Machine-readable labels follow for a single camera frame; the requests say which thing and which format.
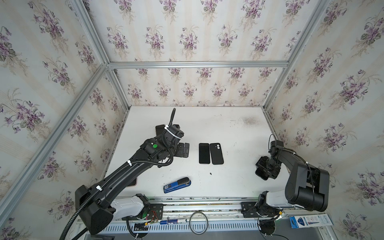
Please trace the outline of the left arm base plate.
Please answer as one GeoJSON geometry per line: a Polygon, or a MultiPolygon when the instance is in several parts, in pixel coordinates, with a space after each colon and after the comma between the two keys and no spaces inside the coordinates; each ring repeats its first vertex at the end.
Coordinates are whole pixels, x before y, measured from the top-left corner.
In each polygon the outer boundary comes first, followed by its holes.
{"type": "Polygon", "coordinates": [[[141,212],[136,215],[134,220],[154,221],[163,218],[164,205],[163,204],[149,204],[144,206],[141,212]]]}

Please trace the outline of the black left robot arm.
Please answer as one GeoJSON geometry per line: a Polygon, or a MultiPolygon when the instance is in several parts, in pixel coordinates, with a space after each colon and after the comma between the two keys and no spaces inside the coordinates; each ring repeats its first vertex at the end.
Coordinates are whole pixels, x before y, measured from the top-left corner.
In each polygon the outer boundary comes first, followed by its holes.
{"type": "Polygon", "coordinates": [[[92,235],[101,232],[117,212],[112,206],[113,201],[130,183],[152,166],[161,168],[173,162],[178,144],[184,137],[180,127],[173,124],[175,113],[173,109],[170,122],[160,135],[145,140],[135,154],[112,174],[90,187],[82,185],[75,191],[76,211],[64,227],[61,240],[66,238],[77,217],[86,226],[77,239],[86,232],[92,235]]]}

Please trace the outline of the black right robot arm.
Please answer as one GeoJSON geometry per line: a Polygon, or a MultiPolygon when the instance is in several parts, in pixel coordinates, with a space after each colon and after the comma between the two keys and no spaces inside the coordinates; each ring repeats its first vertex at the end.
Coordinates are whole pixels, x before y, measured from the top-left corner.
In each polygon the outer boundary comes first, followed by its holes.
{"type": "Polygon", "coordinates": [[[330,173],[305,161],[279,140],[269,140],[269,156],[256,163],[255,174],[262,180],[275,180],[282,167],[289,170],[285,189],[264,191],[259,195],[255,210],[261,217],[275,217],[284,208],[301,208],[324,212],[329,203],[330,173]]]}

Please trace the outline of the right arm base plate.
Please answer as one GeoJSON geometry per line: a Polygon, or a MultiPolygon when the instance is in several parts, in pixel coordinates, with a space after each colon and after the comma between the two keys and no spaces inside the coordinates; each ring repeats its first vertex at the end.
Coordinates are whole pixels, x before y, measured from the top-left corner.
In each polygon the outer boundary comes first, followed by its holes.
{"type": "Polygon", "coordinates": [[[259,202],[241,202],[241,214],[244,218],[261,218],[259,214],[261,204],[259,202]]]}

